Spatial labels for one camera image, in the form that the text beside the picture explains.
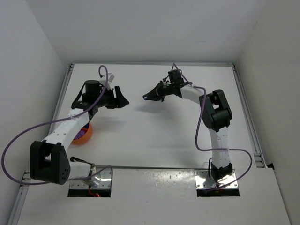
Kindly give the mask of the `orange divided round container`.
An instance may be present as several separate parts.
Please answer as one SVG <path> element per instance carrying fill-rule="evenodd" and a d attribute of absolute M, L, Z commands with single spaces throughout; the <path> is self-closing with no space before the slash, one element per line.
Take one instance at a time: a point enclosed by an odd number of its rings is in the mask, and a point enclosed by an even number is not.
<path fill-rule="evenodd" d="M 79 131 L 79 133 L 75 136 L 75 138 L 72 140 L 72 145 L 84 145 L 86 144 L 92 137 L 93 134 L 93 127 L 89 123 L 82 127 L 82 129 Z"/>

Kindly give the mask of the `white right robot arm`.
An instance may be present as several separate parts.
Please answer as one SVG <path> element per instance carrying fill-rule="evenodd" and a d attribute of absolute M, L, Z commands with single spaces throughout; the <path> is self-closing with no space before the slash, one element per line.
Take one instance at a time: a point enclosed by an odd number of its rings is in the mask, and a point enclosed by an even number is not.
<path fill-rule="evenodd" d="M 225 94 L 216 90 L 208 94 L 206 89 L 194 86 L 180 69 L 173 69 L 150 92 L 143 95 L 144 100 L 163 102 L 166 96 L 175 95 L 190 100 L 200 106 L 200 116 L 195 134 L 196 148 L 201 152 L 212 151 L 209 160 L 209 177 L 217 182 L 233 172 L 229 156 L 228 128 L 233 118 Z M 201 122 L 210 133 L 211 148 L 202 149 L 198 145 L 198 134 Z"/>

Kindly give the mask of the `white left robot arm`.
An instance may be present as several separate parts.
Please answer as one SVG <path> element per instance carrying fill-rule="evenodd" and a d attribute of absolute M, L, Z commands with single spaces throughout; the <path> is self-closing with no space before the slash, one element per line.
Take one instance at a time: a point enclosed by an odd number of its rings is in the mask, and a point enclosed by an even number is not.
<path fill-rule="evenodd" d="M 129 101 L 118 86 L 111 88 L 104 81 L 86 80 L 71 104 L 67 120 L 63 121 L 42 141 L 30 146 L 30 177 L 47 183 L 63 185 L 70 179 L 90 179 L 93 164 L 69 159 L 67 150 L 75 137 L 100 107 L 123 108 Z"/>

